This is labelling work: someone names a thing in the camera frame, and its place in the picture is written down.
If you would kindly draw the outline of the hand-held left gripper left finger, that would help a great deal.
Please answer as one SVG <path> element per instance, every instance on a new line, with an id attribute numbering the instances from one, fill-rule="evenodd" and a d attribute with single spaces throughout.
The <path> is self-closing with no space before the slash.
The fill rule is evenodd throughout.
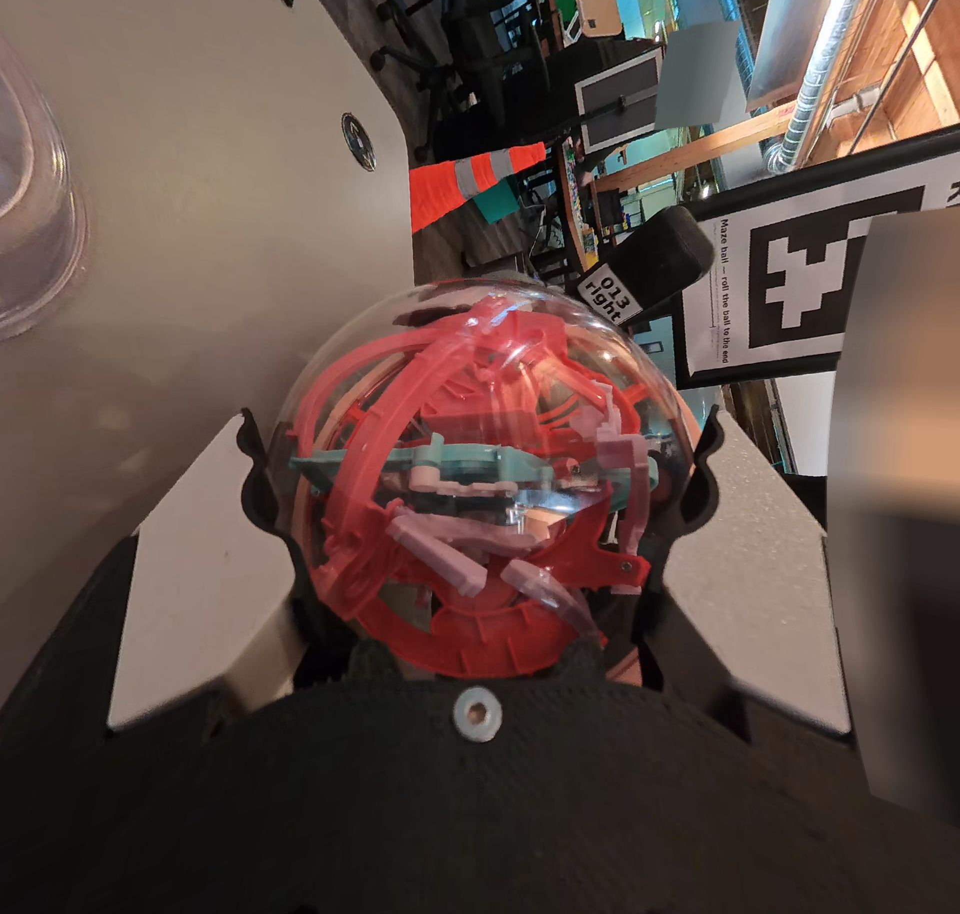
<path id="1" fill-rule="evenodd" d="M 293 555 L 243 506 L 258 428 L 226 422 L 145 520 L 106 725 L 125 730 L 205 691 L 243 714 L 293 690 L 306 654 Z"/>

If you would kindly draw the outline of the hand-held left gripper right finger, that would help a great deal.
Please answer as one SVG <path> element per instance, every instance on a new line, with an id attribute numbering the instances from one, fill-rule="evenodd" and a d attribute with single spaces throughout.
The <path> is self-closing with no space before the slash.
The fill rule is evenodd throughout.
<path id="1" fill-rule="evenodd" d="M 667 691 L 738 737 L 750 704 L 848 736 L 826 534 L 725 409 L 661 532 L 633 638 Z"/>

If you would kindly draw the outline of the clear red maze ball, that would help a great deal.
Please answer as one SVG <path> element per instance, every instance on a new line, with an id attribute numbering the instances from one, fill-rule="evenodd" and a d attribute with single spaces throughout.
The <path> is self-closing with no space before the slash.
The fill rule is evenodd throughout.
<path id="1" fill-rule="evenodd" d="M 326 342 L 270 445 L 318 604 L 421 679 L 638 683 L 634 614 L 701 427 L 642 349 L 521 276 L 416 287 Z"/>

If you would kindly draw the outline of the clear plastic ball stand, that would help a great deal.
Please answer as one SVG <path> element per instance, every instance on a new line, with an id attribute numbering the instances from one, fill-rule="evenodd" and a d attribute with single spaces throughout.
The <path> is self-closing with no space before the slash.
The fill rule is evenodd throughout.
<path id="1" fill-rule="evenodd" d="M 17 51 L 1 39 L 1 338 L 29 331 L 84 269 L 87 207 L 64 135 Z"/>

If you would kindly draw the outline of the cluttered wooden table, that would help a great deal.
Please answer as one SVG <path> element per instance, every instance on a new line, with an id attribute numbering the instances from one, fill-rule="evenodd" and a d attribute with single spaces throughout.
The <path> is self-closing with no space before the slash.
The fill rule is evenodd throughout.
<path id="1" fill-rule="evenodd" d="M 563 249 L 573 273 L 582 274 L 642 225 L 646 220 L 642 202 L 615 191 L 600 191 L 596 178 L 581 187 L 570 136 L 551 146 L 547 164 L 553 170 Z"/>

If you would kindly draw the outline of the wooden beam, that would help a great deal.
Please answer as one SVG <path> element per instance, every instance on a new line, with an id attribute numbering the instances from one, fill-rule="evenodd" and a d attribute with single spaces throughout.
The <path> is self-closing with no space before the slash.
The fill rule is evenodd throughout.
<path id="1" fill-rule="evenodd" d="M 759 116 L 747 118 L 698 140 L 692 140 L 654 158 L 606 174 L 600 177 L 594 186 L 597 191 L 621 191 L 641 187 L 752 143 L 781 135 L 786 131 L 796 106 L 795 100 L 779 105 Z"/>

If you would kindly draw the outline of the grey framed board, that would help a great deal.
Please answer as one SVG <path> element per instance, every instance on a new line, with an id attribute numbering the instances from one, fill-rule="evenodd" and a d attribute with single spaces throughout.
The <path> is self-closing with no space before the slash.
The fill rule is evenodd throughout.
<path id="1" fill-rule="evenodd" d="M 656 44 L 574 85 L 585 153 L 618 147 L 654 132 L 665 50 L 666 44 Z"/>

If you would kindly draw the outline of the teal cloth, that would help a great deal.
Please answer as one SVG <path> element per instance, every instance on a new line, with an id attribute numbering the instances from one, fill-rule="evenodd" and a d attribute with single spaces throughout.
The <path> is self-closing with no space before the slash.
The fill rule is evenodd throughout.
<path id="1" fill-rule="evenodd" d="M 504 178 L 494 186 L 479 192 L 472 202 L 487 225 L 498 224 L 499 221 L 517 213 L 522 207 L 520 188 L 514 177 Z"/>

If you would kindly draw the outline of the orange traffic cone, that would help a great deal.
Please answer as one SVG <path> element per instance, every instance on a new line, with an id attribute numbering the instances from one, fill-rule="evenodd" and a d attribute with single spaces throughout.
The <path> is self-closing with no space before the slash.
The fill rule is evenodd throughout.
<path id="1" fill-rule="evenodd" d="M 479 193 L 546 159 L 543 142 L 484 152 L 409 171 L 411 232 L 416 234 Z"/>

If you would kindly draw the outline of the beige chair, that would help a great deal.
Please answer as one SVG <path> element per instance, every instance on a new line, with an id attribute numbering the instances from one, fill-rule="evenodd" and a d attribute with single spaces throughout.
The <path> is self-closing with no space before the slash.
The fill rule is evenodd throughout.
<path id="1" fill-rule="evenodd" d="M 575 0 L 578 37 L 597 39 L 623 34 L 617 0 Z"/>

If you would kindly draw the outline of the black office chair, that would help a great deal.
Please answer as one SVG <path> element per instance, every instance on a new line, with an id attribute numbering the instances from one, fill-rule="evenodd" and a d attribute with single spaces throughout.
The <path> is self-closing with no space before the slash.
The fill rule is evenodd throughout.
<path id="1" fill-rule="evenodd" d="M 471 94 L 492 126 L 506 130 L 505 75 L 514 66 L 530 66 L 540 92 L 548 95 L 551 91 L 546 57 L 535 28 L 542 21 L 537 0 L 524 0 L 525 6 L 519 10 L 520 42 L 513 47 L 501 46 L 492 14 L 515 0 L 438 0 L 440 25 L 451 56 L 448 62 L 437 58 L 412 21 L 414 14 L 434 1 L 407 5 L 404 0 L 382 0 L 376 7 L 378 19 L 394 24 L 408 51 L 383 44 L 368 61 L 372 70 L 380 71 L 388 58 L 396 60 L 417 73 L 417 90 L 428 93 L 426 138 L 414 149 L 416 165 L 425 164 L 434 152 L 440 116 L 452 114 L 454 105 Z"/>

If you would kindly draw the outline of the round black desk control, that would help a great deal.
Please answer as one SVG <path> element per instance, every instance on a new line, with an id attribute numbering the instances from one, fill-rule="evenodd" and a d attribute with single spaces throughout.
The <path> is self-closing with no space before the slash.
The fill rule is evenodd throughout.
<path id="1" fill-rule="evenodd" d="M 341 129 L 346 147 L 357 164 L 366 172 L 374 172 L 378 166 L 376 149 L 361 121 L 353 113 L 344 112 Z"/>

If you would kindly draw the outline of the silver ventilation duct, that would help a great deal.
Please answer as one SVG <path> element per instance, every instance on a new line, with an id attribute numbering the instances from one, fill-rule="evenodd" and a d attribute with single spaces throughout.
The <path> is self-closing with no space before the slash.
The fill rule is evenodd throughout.
<path id="1" fill-rule="evenodd" d="M 803 75 L 795 107 L 778 147 L 769 151 L 774 175 L 799 169 L 809 159 L 834 104 L 876 0 L 829 0 Z"/>

